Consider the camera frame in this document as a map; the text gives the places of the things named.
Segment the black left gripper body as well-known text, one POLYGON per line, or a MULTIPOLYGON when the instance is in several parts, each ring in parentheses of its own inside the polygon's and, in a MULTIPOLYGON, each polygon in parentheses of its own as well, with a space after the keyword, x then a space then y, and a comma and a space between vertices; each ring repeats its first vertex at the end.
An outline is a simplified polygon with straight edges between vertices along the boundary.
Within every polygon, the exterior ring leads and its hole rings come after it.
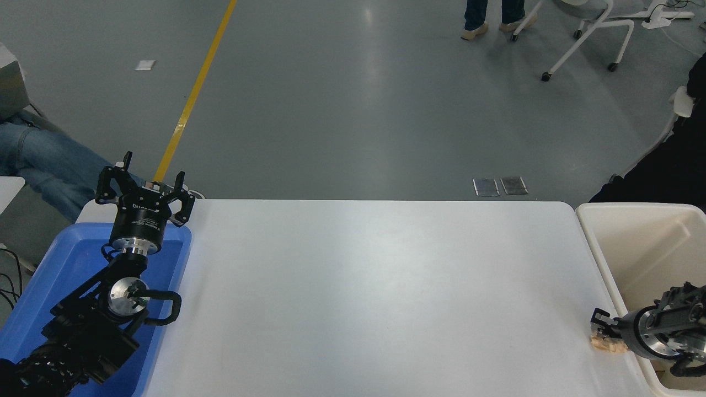
POLYGON ((162 244, 166 224, 171 216, 164 194, 139 187, 122 194, 117 201, 117 215, 110 244, 123 244, 126 239, 142 239, 162 244))

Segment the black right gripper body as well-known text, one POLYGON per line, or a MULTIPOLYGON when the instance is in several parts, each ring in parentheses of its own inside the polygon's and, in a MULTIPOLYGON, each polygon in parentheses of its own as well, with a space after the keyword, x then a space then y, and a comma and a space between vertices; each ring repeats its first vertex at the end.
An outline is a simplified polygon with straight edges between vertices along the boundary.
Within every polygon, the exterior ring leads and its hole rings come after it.
POLYGON ((639 321, 643 312, 633 310, 625 316, 616 319, 616 326, 621 339, 628 346, 629 350, 636 355, 643 354, 643 340, 639 330, 639 321))

